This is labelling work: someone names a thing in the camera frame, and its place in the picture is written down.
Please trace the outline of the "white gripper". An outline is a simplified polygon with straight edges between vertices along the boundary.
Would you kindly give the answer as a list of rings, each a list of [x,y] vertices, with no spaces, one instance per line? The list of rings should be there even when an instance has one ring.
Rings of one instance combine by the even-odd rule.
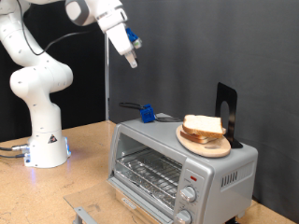
[[[111,43],[120,55],[124,55],[132,68],[137,68],[135,52],[126,33],[127,16],[122,7],[113,8],[98,20],[103,33],[107,35]]]

